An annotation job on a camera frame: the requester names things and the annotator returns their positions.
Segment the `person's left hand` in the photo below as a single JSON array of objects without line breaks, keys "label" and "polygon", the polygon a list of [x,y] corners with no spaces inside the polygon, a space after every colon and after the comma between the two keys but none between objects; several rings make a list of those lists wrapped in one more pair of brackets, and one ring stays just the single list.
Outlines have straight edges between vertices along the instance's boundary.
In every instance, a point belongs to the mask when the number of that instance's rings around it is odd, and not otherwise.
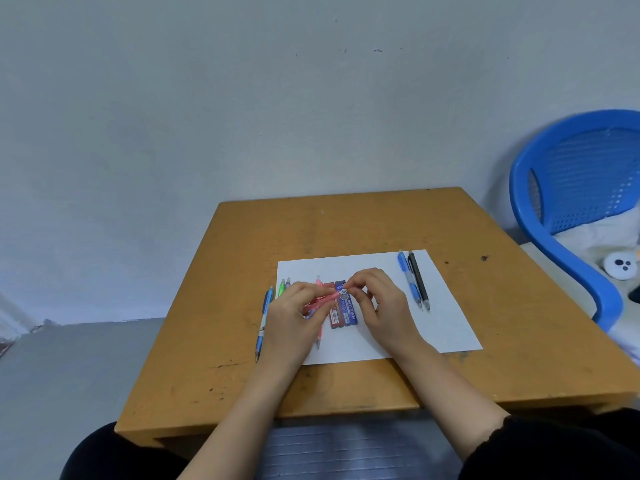
[{"label": "person's left hand", "polygon": [[333,302],[325,303],[308,319],[302,316],[302,307],[334,291],[303,282],[295,282],[284,290],[269,305],[259,363],[295,374],[309,355]]}]

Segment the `hand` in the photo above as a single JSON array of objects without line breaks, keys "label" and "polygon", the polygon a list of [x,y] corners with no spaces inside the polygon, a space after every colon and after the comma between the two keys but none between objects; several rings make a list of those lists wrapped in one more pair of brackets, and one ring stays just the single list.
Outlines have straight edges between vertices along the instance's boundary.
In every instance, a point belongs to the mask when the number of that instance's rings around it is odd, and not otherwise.
[{"label": "hand", "polygon": [[325,303],[308,319],[302,316],[302,307],[314,298],[334,291],[302,282],[295,282],[284,290],[269,305],[259,363],[274,367],[276,371],[295,374],[309,355],[333,302]]},{"label": "hand", "polygon": [[[391,357],[407,357],[424,344],[409,311],[406,295],[384,271],[377,267],[363,269],[350,277],[344,287],[360,305],[373,338]],[[366,293],[362,290],[364,287],[367,287]],[[373,307],[372,298],[376,298],[378,309]]]}]

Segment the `forearm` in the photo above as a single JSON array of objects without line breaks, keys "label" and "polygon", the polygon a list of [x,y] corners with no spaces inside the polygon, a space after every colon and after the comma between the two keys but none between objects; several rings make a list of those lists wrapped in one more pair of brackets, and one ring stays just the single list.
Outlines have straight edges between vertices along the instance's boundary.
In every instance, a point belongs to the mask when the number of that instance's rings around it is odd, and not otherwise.
[{"label": "forearm", "polygon": [[215,428],[180,480],[251,479],[273,417],[292,380],[292,373],[259,363],[231,411]]},{"label": "forearm", "polygon": [[509,415],[426,342],[396,362],[463,460]]}]

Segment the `table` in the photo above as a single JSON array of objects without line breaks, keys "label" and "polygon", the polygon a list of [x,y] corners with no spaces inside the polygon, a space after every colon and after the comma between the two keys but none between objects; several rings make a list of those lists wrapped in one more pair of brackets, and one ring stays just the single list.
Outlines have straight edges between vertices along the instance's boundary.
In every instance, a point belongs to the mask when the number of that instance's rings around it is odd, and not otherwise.
[{"label": "table", "polygon": [[[433,259],[484,347],[448,359],[496,402],[598,404],[640,391],[640,370],[460,188],[236,201],[218,206],[116,431],[158,446],[224,418],[254,366],[278,261],[400,249]],[[380,359],[302,367],[278,417],[418,407],[394,361]]]}]

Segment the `white wall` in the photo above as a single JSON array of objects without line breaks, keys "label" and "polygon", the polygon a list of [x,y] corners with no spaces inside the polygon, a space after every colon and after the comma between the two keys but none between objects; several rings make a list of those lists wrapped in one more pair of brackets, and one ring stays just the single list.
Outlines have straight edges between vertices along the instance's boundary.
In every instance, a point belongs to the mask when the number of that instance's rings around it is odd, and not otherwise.
[{"label": "white wall", "polygon": [[0,292],[164,316],[218,202],[461,185],[640,108],[640,0],[0,0]]}]

